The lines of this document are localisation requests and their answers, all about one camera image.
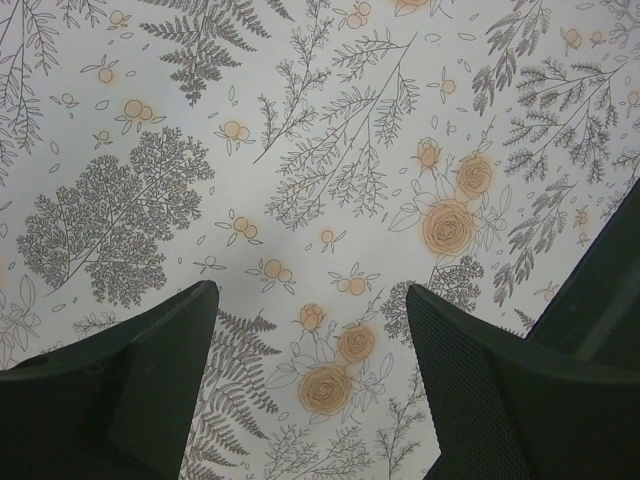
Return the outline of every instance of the orange rose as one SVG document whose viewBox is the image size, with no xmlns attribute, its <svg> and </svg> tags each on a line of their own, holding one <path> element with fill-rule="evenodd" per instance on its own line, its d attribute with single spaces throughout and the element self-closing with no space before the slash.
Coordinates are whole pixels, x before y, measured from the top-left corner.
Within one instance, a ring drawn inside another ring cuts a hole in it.
<svg viewBox="0 0 640 480">
<path fill-rule="evenodd" d="M 358 363 L 367 358 L 376 339 L 373 332 L 365 325 L 347 329 L 338 340 L 338 351 L 348 363 Z"/>
<path fill-rule="evenodd" d="M 300 310 L 300 324 L 305 330 L 315 330 L 320 326 L 326 315 L 322 309 L 314 303 L 305 305 Z"/>
<path fill-rule="evenodd" d="M 482 157 L 465 157 L 458 172 L 458 186 L 469 199 L 473 200 L 489 188 L 491 175 L 491 167 Z"/>
<path fill-rule="evenodd" d="M 351 379 L 336 365 L 316 367 L 298 384 L 298 397 L 309 412 L 335 415 L 351 398 Z"/>
<path fill-rule="evenodd" d="M 436 203 L 422 224 L 427 247 L 438 255 L 459 255 L 467 248 L 474 233 L 473 217 L 455 200 Z"/>
<path fill-rule="evenodd" d="M 438 163 L 440 156 L 440 145 L 433 138 L 423 138 L 418 144 L 418 159 L 422 164 L 422 169 L 433 168 Z"/>
</svg>

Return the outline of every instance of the floral pattern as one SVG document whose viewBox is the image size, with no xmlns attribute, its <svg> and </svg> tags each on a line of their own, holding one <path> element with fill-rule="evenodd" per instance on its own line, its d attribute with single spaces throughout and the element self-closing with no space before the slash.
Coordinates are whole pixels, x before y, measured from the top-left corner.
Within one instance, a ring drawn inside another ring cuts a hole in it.
<svg viewBox="0 0 640 480">
<path fill-rule="evenodd" d="M 423 478 L 408 288 L 533 327 L 640 177 L 635 7 L 0 0 L 0 368 L 212 279 L 181 480 Z"/>
</svg>

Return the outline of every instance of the patterned fabric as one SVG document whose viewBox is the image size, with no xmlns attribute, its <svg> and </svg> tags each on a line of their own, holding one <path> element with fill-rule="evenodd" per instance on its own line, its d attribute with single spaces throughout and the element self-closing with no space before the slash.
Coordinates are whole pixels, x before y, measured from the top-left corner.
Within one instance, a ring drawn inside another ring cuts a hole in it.
<svg viewBox="0 0 640 480">
<path fill-rule="evenodd" d="M 0 0 L 0 368 L 214 279 L 184 479 L 421 479 L 409 285 L 524 335 L 639 66 L 635 0 Z"/>
</svg>

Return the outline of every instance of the peach rose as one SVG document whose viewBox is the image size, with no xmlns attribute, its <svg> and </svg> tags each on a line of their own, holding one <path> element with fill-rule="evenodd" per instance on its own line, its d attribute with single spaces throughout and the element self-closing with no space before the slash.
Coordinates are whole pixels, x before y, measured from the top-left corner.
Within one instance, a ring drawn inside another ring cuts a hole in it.
<svg viewBox="0 0 640 480">
<path fill-rule="evenodd" d="M 440 145 L 433 138 L 423 138 L 418 144 L 418 159 L 422 168 L 433 168 L 440 157 Z"/>
<path fill-rule="evenodd" d="M 322 309 L 314 303 L 305 305 L 300 310 L 300 324 L 305 330 L 315 330 L 320 326 L 326 315 Z"/>
<path fill-rule="evenodd" d="M 436 203 L 422 224 L 427 247 L 438 255 L 459 255 L 467 248 L 474 233 L 473 217 L 455 200 Z"/>
<path fill-rule="evenodd" d="M 347 329 L 338 340 L 338 351 L 349 363 L 358 363 L 371 354 L 376 339 L 365 325 Z"/>
<path fill-rule="evenodd" d="M 491 167 L 482 157 L 466 157 L 458 172 L 460 190 L 473 200 L 482 195 L 491 185 Z"/>
<path fill-rule="evenodd" d="M 351 379 L 336 365 L 316 367 L 298 384 L 298 397 L 309 412 L 335 415 L 351 398 Z"/>
</svg>

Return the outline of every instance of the dark green object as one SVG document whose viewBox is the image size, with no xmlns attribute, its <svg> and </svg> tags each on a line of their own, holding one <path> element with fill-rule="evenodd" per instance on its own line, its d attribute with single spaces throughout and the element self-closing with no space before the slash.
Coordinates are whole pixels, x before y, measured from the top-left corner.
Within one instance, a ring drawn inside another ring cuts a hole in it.
<svg viewBox="0 0 640 480">
<path fill-rule="evenodd" d="M 413 285 L 441 456 L 425 479 L 640 478 L 636 185 L 527 339 Z"/>
<path fill-rule="evenodd" d="M 0 478 L 178 478 L 217 309 L 200 282 L 0 372 Z"/>
</svg>

